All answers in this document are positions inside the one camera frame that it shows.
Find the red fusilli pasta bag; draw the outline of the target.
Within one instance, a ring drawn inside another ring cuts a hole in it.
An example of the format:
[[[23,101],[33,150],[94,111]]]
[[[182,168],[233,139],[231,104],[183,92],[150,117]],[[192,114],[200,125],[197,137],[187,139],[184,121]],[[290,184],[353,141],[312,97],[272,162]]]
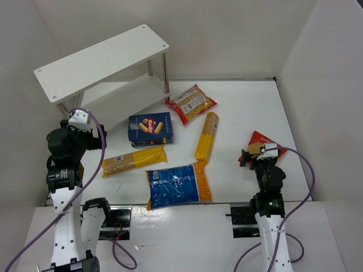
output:
[[[266,143],[276,143],[275,141],[271,140],[270,138],[266,137],[262,133],[258,131],[254,131],[252,133],[252,136],[250,138],[250,141],[248,143],[247,148],[245,149],[252,155],[260,155],[260,148],[265,145]],[[279,150],[279,156],[278,160],[286,153],[286,150]]]

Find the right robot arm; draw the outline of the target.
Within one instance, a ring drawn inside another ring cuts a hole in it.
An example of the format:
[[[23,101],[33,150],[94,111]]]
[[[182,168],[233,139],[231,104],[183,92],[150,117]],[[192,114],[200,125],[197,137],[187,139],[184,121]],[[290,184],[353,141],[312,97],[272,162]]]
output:
[[[281,194],[285,172],[276,166],[277,144],[266,143],[258,151],[242,151],[240,166],[255,172],[259,192],[250,200],[263,250],[263,271],[293,271],[286,241],[284,201]]]

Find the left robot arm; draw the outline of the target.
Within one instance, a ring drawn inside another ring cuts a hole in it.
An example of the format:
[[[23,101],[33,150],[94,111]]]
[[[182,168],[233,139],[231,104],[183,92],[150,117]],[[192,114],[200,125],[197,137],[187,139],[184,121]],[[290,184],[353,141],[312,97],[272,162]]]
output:
[[[110,212],[108,201],[95,198],[81,205],[87,150],[105,150],[106,132],[94,137],[89,122],[62,120],[60,128],[47,135],[50,157],[46,177],[56,222],[49,271],[99,271],[96,246],[100,228]]]

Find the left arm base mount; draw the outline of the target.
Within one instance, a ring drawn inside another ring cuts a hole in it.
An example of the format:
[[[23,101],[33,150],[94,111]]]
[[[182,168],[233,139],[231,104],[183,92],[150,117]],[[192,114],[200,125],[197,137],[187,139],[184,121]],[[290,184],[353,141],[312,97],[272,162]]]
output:
[[[104,204],[84,204],[82,208],[82,241],[95,241],[106,237],[129,240],[131,207]]]

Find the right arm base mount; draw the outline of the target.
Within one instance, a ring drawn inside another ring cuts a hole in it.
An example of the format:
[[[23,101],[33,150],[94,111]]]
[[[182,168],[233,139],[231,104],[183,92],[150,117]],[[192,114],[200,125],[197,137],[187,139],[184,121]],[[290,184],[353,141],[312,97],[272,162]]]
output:
[[[256,219],[252,216],[250,207],[247,204],[230,205],[230,212],[225,214],[232,223],[233,238],[259,237],[259,227]]]

